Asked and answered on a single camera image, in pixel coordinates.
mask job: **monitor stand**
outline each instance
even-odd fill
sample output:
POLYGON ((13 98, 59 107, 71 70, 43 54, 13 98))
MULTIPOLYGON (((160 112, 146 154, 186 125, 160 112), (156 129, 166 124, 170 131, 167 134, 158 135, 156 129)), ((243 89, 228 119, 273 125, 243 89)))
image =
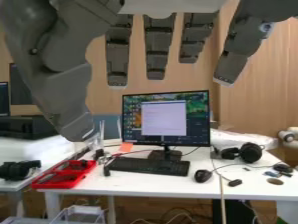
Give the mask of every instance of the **monitor stand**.
POLYGON ((164 150, 155 150, 148 156, 148 159, 154 160, 171 160, 182 161, 183 152, 178 150, 171 150, 170 146, 164 146, 164 150))

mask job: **red tray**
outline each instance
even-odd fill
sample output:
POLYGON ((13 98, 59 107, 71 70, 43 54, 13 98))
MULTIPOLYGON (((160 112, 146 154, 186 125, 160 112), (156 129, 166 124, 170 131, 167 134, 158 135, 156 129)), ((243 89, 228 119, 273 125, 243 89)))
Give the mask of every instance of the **red tray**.
POLYGON ((55 166, 33 182, 34 189, 70 189, 86 178, 96 167, 96 161, 90 160, 82 167, 82 161, 70 160, 55 166))

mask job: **keyboard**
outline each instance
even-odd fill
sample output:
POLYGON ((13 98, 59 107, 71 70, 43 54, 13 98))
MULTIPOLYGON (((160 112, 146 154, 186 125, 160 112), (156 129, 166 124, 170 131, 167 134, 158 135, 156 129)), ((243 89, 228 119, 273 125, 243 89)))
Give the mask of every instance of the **keyboard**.
POLYGON ((168 160, 151 160, 119 157, 108 165, 111 170, 148 173, 170 176, 188 176, 190 173, 190 161, 168 161, 168 160))

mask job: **white desk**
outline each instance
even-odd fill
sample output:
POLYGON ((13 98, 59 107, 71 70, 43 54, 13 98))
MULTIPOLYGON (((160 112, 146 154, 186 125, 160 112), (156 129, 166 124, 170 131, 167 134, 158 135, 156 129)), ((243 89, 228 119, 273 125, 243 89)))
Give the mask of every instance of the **white desk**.
MULTIPOLYGON (((134 150, 155 149, 155 146, 135 146, 134 150)), ((178 147, 188 153, 192 147, 178 147)), ((119 150, 118 147, 106 149, 112 153, 119 150)), ((150 152, 132 154, 132 157, 146 158, 150 152)), ((170 198, 211 198, 219 199, 220 178, 214 174, 212 179, 204 183, 196 183, 194 176, 199 169, 214 170, 211 161, 211 148, 202 148, 195 153, 184 157, 184 160, 192 162, 190 176, 175 177, 142 173, 111 171, 112 176, 104 177, 103 167, 98 167, 87 176, 84 181, 74 189, 51 189, 41 190, 46 192, 47 211, 50 218, 54 218, 61 212, 61 194, 83 194, 83 195, 107 195, 110 196, 110 224, 116 223, 115 217, 115 201, 114 196, 140 196, 140 197, 170 197, 170 198)), ((272 166, 280 160, 268 152, 264 153, 263 160, 255 166, 272 166)), ((240 161, 215 160, 216 167, 240 163, 240 161)), ((231 166, 221 169, 221 172, 229 179, 243 179, 244 184, 236 188, 225 187, 227 199, 247 200, 276 200, 276 201, 298 201, 298 174, 295 173, 293 178, 281 177, 285 182, 283 186, 268 183, 268 177, 264 172, 271 168, 244 170, 244 165, 231 166)))
POLYGON ((54 158, 53 164, 47 164, 47 166, 43 166, 42 169, 38 170, 35 175, 23 181, 6 181, 6 180, 0 179, 0 193, 5 193, 9 196, 13 216, 18 216, 18 217, 25 216, 23 189, 29 185, 31 185, 34 179, 41 174, 43 174, 47 170, 50 170, 58 163, 70 159, 74 155, 75 155, 75 151, 54 158))

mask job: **headphones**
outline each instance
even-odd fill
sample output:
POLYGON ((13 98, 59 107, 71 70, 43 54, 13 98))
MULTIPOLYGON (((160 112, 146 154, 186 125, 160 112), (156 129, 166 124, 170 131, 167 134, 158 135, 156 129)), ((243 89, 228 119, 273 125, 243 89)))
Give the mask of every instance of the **headphones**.
POLYGON ((0 178, 5 180, 21 181, 31 176, 33 168, 41 168, 41 160, 30 162, 6 162, 0 166, 0 178))
POLYGON ((235 160, 240 157, 247 163, 255 163, 263 158, 263 148, 260 145, 249 142, 240 149, 224 149, 220 154, 223 159, 235 160))

